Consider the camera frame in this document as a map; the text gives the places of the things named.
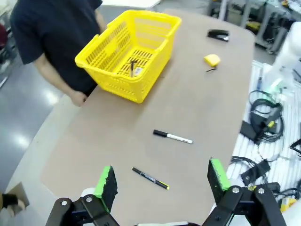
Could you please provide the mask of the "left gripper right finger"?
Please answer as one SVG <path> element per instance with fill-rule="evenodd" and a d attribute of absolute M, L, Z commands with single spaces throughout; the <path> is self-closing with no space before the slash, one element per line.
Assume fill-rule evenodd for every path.
<path fill-rule="evenodd" d="M 247 187 L 232 186 L 221 162 L 211 158 L 208 164 L 209 181 L 216 207 L 204 226 L 228 226 L 235 216 L 243 216 L 251 226 L 285 226 L 285 219 L 266 185 L 252 191 Z"/>

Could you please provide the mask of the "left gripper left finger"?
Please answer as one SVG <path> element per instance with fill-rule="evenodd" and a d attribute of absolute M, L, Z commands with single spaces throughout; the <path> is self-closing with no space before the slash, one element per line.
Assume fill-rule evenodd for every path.
<path fill-rule="evenodd" d="M 116 226 L 111 208 L 118 193 L 117 181 L 112 166 L 103 169 L 95 191 L 79 197 L 76 201 L 59 198 L 53 205 L 47 226 Z"/>

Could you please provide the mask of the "person's right hand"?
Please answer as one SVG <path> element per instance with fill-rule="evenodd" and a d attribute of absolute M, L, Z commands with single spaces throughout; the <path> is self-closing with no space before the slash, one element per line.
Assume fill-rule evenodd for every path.
<path fill-rule="evenodd" d="M 71 101 L 78 107 L 82 106 L 87 99 L 87 96 L 79 91 L 72 91 L 69 94 Z"/>

